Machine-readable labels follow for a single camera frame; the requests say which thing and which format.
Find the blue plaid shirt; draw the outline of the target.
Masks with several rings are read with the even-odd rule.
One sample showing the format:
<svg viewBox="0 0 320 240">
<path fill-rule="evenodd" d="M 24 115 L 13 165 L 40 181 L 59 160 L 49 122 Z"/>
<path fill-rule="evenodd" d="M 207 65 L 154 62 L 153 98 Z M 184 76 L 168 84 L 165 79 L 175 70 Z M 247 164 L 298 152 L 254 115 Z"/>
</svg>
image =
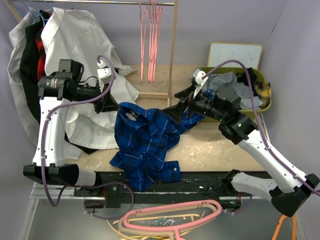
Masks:
<svg viewBox="0 0 320 240">
<path fill-rule="evenodd" d="M 139 192 L 155 182 L 180 182 L 179 162 L 166 161 L 167 152 L 204 116 L 195 112 L 188 115 L 185 111 L 182 121 L 176 123 L 158 108 L 144 109 L 130 102 L 119 106 L 114 127 L 119 151 L 110 165 L 122 169 L 125 180 Z"/>
</svg>

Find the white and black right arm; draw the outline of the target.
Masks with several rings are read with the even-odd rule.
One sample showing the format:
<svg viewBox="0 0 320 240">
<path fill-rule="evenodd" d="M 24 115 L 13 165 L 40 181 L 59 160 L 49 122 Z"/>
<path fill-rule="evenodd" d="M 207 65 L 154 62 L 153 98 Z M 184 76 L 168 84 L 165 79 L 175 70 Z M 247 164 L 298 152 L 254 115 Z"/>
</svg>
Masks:
<svg viewBox="0 0 320 240">
<path fill-rule="evenodd" d="M 222 179 L 222 190 L 228 196 L 237 192 L 263 198 L 283 215 L 293 217 L 315 191 L 320 179 L 291 164 L 264 137 L 256 122 L 239 111 L 241 98 L 230 86 L 221 86 L 214 98 L 190 86 L 175 94 L 174 106 L 162 110 L 176 123 L 184 112 L 197 113 L 220 122 L 222 135 L 249 153 L 270 175 L 258 178 L 233 169 Z"/>
</svg>

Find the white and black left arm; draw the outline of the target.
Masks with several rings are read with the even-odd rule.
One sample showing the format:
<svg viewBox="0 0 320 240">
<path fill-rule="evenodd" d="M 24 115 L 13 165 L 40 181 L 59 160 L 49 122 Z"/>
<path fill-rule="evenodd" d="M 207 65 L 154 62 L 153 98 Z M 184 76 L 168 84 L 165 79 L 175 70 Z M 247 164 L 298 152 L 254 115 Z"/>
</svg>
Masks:
<svg viewBox="0 0 320 240">
<path fill-rule="evenodd" d="M 70 107 L 92 104 L 94 111 L 114 112 L 120 109 L 111 95 L 116 78 L 111 61 L 103 56 L 97 58 L 96 84 L 90 86 L 82 80 L 84 65 L 77 61 L 61 59 L 58 70 L 43 76 L 38 83 L 40 105 L 39 136 L 32 164 L 23 168 L 23 175 L 38 184 L 85 186 L 91 196 L 103 191 L 99 175 L 80 169 L 77 164 L 67 164 L 65 157 L 65 133 Z"/>
</svg>

